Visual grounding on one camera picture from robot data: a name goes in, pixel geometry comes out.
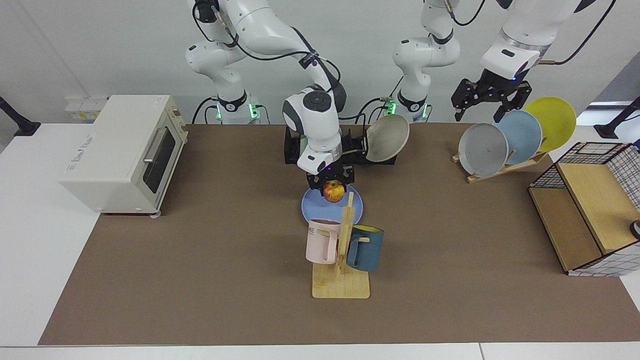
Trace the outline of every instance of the grid pattern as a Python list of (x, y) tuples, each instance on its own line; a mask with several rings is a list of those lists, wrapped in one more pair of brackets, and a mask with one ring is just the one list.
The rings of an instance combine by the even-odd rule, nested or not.
[[(640, 210), (640, 154), (628, 143), (575, 144), (533, 184), (533, 188), (566, 189), (558, 163), (607, 165)], [(640, 242), (597, 259), (583, 267), (569, 271), (570, 276), (619, 277), (640, 270)]]
[[(628, 149), (627, 143), (595, 143), (579, 142), (556, 162), (573, 164), (604, 165), (615, 158), (617, 154)], [(545, 171), (533, 184), (532, 188), (566, 189), (566, 185), (558, 172), (556, 164)]]
[(620, 277), (640, 270), (640, 243), (618, 250), (580, 269), (569, 271), (570, 276)]
[(628, 147), (607, 163), (627, 196), (640, 210), (640, 154)]

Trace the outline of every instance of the blue mug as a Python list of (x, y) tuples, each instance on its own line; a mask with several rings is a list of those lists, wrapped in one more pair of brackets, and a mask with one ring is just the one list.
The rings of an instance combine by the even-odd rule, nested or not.
[(377, 227), (354, 225), (347, 255), (347, 265), (366, 272), (378, 269), (382, 237), (385, 232)]

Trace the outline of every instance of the wooden mug stand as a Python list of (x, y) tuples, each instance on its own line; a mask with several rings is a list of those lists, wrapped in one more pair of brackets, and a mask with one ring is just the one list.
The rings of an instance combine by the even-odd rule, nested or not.
[(347, 265), (354, 218), (353, 193), (349, 193), (348, 205), (342, 211), (337, 260), (329, 265), (314, 263), (312, 294), (315, 299), (368, 299), (371, 296), (369, 273)]
[[(514, 155), (514, 153), (515, 153), (515, 151), (512, 151), (511, 154), (509, 155), (509, 158), (511, 158)], [(472, 174), (471, 176), (467, 176), (467, 182), (469, 184), (473, 184), (473, 183), (477, 183), (478, 181), (487, 180), (487, 179), (491, 179), (492, 177), (497, 177), (497, 176), (501, 176), (501, 175), (504, 175), (504, 174), (508, 174), (508, 173), (516, 171), (516, 170), (532, 167), (534, 165), (537, 165), (546, 155), (548, 155), (548, 152), (538, 152), (533, 158), (523, 162), (522, 164), (504, 165), (500, 171), (498, 171), (497, 173), (495, 173), (492, 176), (477, 177), (476, 175)], [(453, 162), (455, 162), (455, 163), (459, 163), (460, 162), (460, 154), (454, 155), (453, 158), (451, 158), (451, 160)]]

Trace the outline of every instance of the pink mug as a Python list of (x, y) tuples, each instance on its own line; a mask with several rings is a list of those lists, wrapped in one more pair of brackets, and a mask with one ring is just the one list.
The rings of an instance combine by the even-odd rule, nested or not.
[(307, 234), (307, 260), (317, 264), (333, 264), (337, 254), (340, 223), (312, 219)]

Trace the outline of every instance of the blue plate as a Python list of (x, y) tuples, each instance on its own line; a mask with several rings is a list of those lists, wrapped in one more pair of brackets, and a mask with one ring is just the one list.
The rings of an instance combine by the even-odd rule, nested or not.
[(344, 194), (344, 198), (336, 203), (328, 202), (322, 196), (320, 190), (307, 190), (305, 196), (302, 197), (302, 215), (307, 222), (315, 218), (341, 222), (342, 210), (349, 202), (349, 193), (353, 193), (353, 207), (356, 209), (356, 217), (353, 223), (357, 224), (362, 218), (364, 205), (362, 204), (360, 194), (351, 185), (347, 185), (347, 193)]
[(521, 164), (531, 159), (540, 149), (542, 127), (530, 113), (522, 110), (511, 111), (495, 126), (507, 138), (509, 153), (515, 151), (507, 160), (507, 165)]

